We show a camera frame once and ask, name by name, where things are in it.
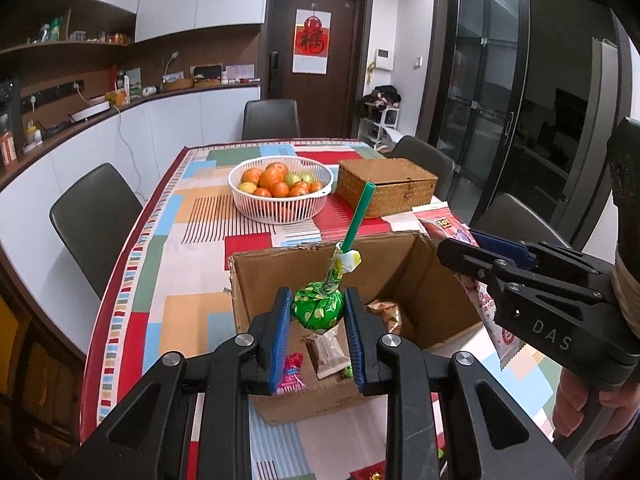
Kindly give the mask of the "beige fortune biscuits bag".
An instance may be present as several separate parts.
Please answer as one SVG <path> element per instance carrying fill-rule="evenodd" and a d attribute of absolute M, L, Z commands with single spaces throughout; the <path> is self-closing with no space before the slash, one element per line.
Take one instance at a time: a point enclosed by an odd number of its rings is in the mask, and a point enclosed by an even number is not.
<path fill-rule="evenodd" d="M 402 316 L 397 302 L 377 299 L 367 305 L 367 310 L 382 318 L 387 333 L 401 334 Z"/>

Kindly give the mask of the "red white snack bag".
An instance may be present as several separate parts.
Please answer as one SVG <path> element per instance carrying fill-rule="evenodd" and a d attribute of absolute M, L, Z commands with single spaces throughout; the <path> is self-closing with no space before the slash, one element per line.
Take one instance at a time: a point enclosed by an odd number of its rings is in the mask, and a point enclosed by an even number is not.
<path fill-rule="evenodd" d="M 420 220 L 435 245 L 446 238 L 453 238 L 478 248 L 469 226 L 454 215 L 446 202 L 415 206 L 412 212 Z M 477 272 L 466 275 L 456 271 L 454 274 L 463 285 L 469 300 L 483 321 L 485 330 L 498 354 L 500 370 L 504 370 L 514 356 L 522 350 L 524 342 L 495 322 L 495 301 L 489 296 L 487 285 L 480 279 Z"/>

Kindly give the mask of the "green lollipop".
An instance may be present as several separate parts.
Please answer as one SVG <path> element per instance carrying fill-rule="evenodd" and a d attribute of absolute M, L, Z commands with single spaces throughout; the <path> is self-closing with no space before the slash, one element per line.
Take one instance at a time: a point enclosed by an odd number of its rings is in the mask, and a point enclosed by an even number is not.
<path fill-rule="evenodd" d="M 367 182 L 360 195 L 352 221 L 341 243 L 337 243 L 326 277 L 311 282 L 296 292 L 292 303 L 292 315 L 306 330 L 324 333 L 341 321 L 344 309 L 340 291 L 345 274 L 354 272 L 361 263 L 358 250 L 352 248 L 356 235 L 369 208 L 375 185 Z"/>

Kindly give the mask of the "pink candy bag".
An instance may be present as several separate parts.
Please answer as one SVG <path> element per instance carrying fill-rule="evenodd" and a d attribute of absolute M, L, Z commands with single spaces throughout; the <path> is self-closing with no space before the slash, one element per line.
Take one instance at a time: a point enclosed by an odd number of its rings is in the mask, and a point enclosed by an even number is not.
<path fill-rule="evenodd" d="M 300 352 L 289 354 L 284 361 L 283 375 L 277 394 L 299 392 L 306 389 L 302 377 L 303 355 Z"/>

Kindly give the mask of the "dark chair near right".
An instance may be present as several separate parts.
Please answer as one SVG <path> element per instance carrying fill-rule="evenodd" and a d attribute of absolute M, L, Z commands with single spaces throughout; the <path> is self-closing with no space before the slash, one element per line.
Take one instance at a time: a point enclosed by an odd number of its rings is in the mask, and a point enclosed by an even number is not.
<path fill-rule="evenodd" d="M 546 242 L 564 248 L 570 244 L 533 209 L 510 194 L 500 194 L 472 223 L 472 230 L 520 242 Z"/>

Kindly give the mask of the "dark chair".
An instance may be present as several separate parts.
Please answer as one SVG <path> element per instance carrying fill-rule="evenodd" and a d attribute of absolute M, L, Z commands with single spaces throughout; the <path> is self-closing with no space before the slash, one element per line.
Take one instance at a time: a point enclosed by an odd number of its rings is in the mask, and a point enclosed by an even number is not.
<path fill-rule="evenodd" d="M 415 136 L 403 136 L 388 157 L 408 159 L 434 174 L 438 177 L 434 194 L 439 200 L 447 200 L 456 169 L 456 164 L 449 156 Z"/>
<path fill-rule="evenodd" d="M 510 194 L 500 194 L 472 223 L 472 230 L 520 242 L 546 242 L 564 248 L 570 244 L 533 209 Z"/>
<path fill-rule="evenodd" d="M 96 296 L 104 295 L 141 211 L 134 191 L 108 162 L 85 174 L 51 207 L 53 229 Z"/>

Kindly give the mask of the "clear wafer stick packet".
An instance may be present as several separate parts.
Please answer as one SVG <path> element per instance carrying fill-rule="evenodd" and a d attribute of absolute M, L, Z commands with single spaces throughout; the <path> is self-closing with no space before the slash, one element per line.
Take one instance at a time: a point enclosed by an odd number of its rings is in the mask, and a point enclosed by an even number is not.
<path fill-rule="evenodd" d="M 304 338 L 304 343 L 319 380 L 349 367 L 350 359 L 342 349 L 335 330 L 327 330 L 323 334 L 311 333 Z"/>

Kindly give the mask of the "brown cardboard box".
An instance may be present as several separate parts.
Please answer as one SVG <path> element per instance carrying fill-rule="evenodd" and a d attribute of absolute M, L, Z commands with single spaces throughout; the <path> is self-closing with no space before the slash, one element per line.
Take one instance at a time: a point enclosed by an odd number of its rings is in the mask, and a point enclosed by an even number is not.
<path fill-rule="evenodd" d="M 362 261 L 344 276 L 342 285 L 358 289 L 364 304 L 375 299 L 397 302 L 412 327 L 409 338 L 419 348 L 437 348 L 480 322 L 465 288 L 440 264 L 426 235 L 412 231 L 370 235 L 358 238 L 355 248 Z M 326 243 L 231 256 L 232 308 L 238 330 L 245 332 L 256 315 L 270 311 L 279 288 L 299 290 L 324 278 L 333 252 L 333 245 Z M 252 400 L 270 426 L 335 413 L 367 400 L 350 379 L 337 374 L 317 378 L 304 341 L 307 334 L 294 322 L 288 338 L 288 351 L 303 356 L 305 389 Z"/>

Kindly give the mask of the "dark chair far right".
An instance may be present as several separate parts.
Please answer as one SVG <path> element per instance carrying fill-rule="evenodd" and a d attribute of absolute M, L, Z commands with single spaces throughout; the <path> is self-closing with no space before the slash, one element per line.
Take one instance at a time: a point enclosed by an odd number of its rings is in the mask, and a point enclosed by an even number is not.
<path fill-rule="evenodd" d="M 438 177 L 434 194 L 439 200 L 447 200 L 456 169 L 456 164 L 449 156 L 415 136 L 403 136 L 388 157 L 408 159 L 434 174 Z"/>

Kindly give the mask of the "woven wicker box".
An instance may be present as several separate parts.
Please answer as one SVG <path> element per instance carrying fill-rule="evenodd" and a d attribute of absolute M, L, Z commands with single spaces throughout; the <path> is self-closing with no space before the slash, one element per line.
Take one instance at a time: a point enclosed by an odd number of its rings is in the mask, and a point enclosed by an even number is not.
<path fill-rule="evenodd" d="M 366 218 L 382 218 L 431 203 L 438 177 L 405 158 L 340 161 L 335 194 L 352 209 L 367 183 L 375 190 Z"/>

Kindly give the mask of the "colourful patchwork tablecloth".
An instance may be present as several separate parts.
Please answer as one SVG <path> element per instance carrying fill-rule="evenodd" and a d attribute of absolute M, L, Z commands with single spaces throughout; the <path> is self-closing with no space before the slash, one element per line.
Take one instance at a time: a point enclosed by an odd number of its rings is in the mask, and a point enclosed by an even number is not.
<path fill-rule="evenodd" d="M 231 169 L 271 155 L 302 156 L 335 168 L 372 158 L 356 142 L 291 141 L 183 150 L 167 167 L 120 254 L 104 292 L 90 342 L 80 404 L 88 437 L 166 351 L 214 350 L 232 336 L 229 260 L 238 252 L 340 240 L 352 212 L 330 196 L 314 218 L 265 226 L 242 217 L 228 185 Z M 335 413 L 270 425 L 250 414 L 257 479 L 345 479 L 384 457 L 386 405 L 342 401 Z"/>

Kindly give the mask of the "white fruit basket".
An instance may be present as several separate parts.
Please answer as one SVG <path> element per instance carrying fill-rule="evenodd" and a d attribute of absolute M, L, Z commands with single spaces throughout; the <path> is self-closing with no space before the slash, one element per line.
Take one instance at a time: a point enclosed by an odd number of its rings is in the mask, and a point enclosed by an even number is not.
<path fill-rule="evenodd" d="M 316 216 L 332 191 L 327 166 L 298 156 L 266 156 L 241 162 L 228 175 L 236 209 L 265 224 L 292 224 Z"/>

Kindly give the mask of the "white shoe rack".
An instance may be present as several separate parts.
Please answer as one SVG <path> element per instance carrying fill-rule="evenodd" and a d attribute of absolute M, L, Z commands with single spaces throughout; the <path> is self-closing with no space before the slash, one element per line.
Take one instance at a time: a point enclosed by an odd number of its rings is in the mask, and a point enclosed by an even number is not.
<path fill-rule="evenodd" d="M 375 87 L 357 105 L 358 140 L 377 152 L 388 153 L 399 142 L 401 95 L 392 84 Z"/>

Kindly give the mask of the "glass sliding door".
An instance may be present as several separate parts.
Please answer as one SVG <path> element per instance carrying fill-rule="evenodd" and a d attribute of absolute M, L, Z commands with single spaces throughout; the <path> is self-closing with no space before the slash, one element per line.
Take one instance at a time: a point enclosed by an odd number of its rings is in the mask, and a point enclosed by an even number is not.
<path fill-rule="evenodd" d="M 435 0 L 418 133 L 454 161 L 445 197 L 464 220 L 510 194 L 582 247 L 631 88 L 611 0 Z"/>

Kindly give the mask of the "dark chair far end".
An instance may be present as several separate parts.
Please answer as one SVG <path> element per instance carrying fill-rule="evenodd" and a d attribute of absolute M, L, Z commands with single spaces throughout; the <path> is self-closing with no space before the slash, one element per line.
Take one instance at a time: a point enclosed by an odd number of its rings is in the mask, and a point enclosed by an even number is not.
<path fill-rule="evenodd" d="M 301 136 L 294 100 L 256 100 L 245 104 L 243 141 L 296 139 Z"/>

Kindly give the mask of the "dark chair left side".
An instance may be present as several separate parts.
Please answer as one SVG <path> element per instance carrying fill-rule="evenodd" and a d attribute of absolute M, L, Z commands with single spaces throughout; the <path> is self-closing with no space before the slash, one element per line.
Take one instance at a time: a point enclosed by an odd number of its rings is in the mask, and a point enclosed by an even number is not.
<path fill-rule="evenodd" d="M 134 191 L 108 162 L 85 174 L 51 207 L 53 229 L 96 296 L 104 295 L 141 211 Z"/>

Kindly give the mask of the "dark brown door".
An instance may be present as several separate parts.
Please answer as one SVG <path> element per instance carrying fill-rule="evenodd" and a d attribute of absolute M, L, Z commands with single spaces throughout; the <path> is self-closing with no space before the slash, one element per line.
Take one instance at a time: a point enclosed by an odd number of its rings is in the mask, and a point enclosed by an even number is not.
<path fill-rule="evenodd" d="M 262 97 L 294 101 L 306 138 L 356 136 L 372 10 L 373 0 L 267 0 Z"/>

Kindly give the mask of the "red fu door poster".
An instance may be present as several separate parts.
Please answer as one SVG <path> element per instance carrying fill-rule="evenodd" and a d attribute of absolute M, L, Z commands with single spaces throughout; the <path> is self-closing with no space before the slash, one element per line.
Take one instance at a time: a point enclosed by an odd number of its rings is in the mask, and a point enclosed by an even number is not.
<path fill-rule="evenodd" d="M 330 12 L 297 9 L 293 36 L 292 73 L 326 75 L 330 38 Z"/>

